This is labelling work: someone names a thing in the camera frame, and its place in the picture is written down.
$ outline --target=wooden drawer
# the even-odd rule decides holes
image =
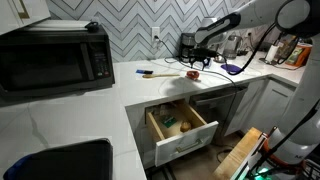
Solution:
[[[155,115],[152,108],[146,109],[146,123],[156,143],[155,165],[160,166],[178,157],[199,149],[212,141],[218,122],[207,124],[202,117],[184,100],[172,102],[170,110],[177,122],[167,128],[160,115]],[[183,121],[190,122],[192,129],[182,133],[180,126]]]

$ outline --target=marble countertop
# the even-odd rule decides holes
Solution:
[[[242,66],[247,58],[239,57],[229,63]],[[226,75],[235,83],[270,76],[296,86],[304,72],[304,67],[289,71],[253,60],[245,72],[231,77],[220,65],[213,63],[209,70]],[[154,74],[179,73],[180,77],[143,79],[141,74],[135,73],[137,69],[153,70]],[[163,59],[115,63],[116,84],[112,88],[1,107],[0,176],[25,155],[108,138],[114,148],[113,179],[146,179],[125,107],[145,102],[161,103],[231,86],[227,79],[204,72],[200,72],[199,82],[192,81],[184,77],[187,70],[190,69],[178,62],[167,64]]]

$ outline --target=herringbone tile backsplash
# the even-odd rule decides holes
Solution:
[[[204,17],[221,18],[249,0],[47,0],[52,19],[94,20],[110,36],[114,62],[172,57],[151,41],[151,27],[160,27],[160,38],[178,54],[183,32],[195,32]],[[266,26],[255,28],[253,38]],[[244,35],[246,30],[232,32]]]

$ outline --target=microwave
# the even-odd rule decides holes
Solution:
[[[111,87],[109,37],[89,31],[17,31],[0,36],[0,95],[37,97]]]

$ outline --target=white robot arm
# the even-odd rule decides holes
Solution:
[[[252,28],[268,23],[288,34],[312,38],[313,48],[305,72],[291,101],[278,122],[278,129],[268,139],[273,148],[305,119],[320,99],[320,0],[253,0],[217,22],[199,28],[195,34],[198,44],[206,44],[212,37],[230,30]],[[273,154],[288,166],[297,165],[320,143],[320,111],[286,140]],[[282,174],[280,179],[292,179]]]

